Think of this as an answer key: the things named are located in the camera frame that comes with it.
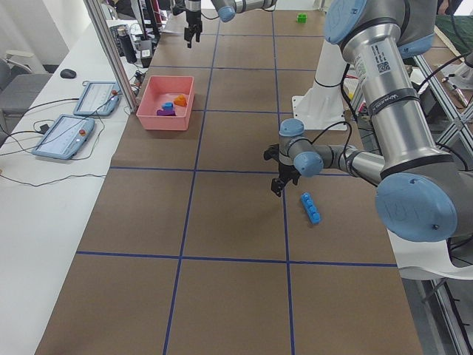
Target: green block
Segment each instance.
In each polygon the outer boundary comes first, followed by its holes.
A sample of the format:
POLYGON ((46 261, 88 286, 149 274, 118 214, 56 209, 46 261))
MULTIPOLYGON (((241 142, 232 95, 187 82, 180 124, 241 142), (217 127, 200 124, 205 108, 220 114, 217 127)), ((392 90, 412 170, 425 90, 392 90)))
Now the green block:
POLYGON ((297 22, 300 24, 305 24, 307 22, 307 14, 306 13, 298 13, 297 14, 297 22))

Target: orange block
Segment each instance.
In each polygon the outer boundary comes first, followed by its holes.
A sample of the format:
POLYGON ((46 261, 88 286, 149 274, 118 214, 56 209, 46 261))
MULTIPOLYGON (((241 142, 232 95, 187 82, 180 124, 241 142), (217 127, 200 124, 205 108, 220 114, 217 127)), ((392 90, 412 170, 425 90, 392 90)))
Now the orange block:
POLYGON ((182 95, 182 94, 179 95, 179 96, 177 96, 177 97, 174 99, 174 105, 186 107, 186 106, 187 106, 186 97, 185 97, 184 95, 182 95))

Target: gray chair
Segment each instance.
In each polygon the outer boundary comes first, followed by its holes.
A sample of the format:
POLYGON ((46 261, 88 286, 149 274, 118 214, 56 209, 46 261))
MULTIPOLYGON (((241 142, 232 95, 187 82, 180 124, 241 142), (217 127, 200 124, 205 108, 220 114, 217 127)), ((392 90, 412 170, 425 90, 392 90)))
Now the gray chair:
POLYGON ((0 59, 0 126, 6 133, 13 131, 52 76, 24 74, 27 69, 24 66, 12 69, 6 60, 0 59))

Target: blue toy block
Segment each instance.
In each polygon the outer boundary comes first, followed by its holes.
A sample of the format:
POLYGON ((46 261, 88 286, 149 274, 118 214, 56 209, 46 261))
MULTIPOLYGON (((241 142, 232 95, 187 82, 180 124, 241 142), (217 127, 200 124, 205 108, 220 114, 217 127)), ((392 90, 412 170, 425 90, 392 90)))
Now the blue toy block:
POLYGON ((319 224, 322 220, 322 217, 308 192, 302 194, 301 201, 304 205, 307 215, 310 218, 310 222, 312 222, 312 224, 319 224))
POLYGON ((163 105, 162 105, 162 108, 163 110, 165 111, 171 111, 173 108, 174 108, 174 105, 172 102, 165 102, 163 105))

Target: white table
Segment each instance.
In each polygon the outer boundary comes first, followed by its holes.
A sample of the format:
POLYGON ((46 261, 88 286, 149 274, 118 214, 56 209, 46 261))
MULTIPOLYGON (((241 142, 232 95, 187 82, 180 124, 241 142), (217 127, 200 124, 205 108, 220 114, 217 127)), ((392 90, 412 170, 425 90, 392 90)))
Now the white table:
MULTIPOLYGON (((110 26, 123 23, 111 21, 110 26)), ((134 65, 123 65, 129 78, 134 65)), ((35 103, 80 97, 83 81, 114 81, 112 69, 92 25, 84 32, 61 66, 56 70, 35 103), (70 68, 75 79, 62 79, 59 72, 70 68)), ((53 104, 29 112, 16 131, 31 130, 39 120, 55 120, 72 114, 76 102, 53 104)), ((105 130, 92 156, 83 161, 42 159, 26 152, 0 156, 3 175, 30 183, 43 183, 68 175, 106 175, 126 125, 126 101, 108 118, 105 130)), ((76 155, 86 157, 94 135, 76 155)), ((33 147, 39 135, 15 136, 22 145, 33 147)), ((0 155, 17 151, 11 138, 0 155)), ((22 186, 0 178, 0 355, 32 355, 41 340, 76 248, 81 240, 103 178, 81 177, 38 188, 22 186)))

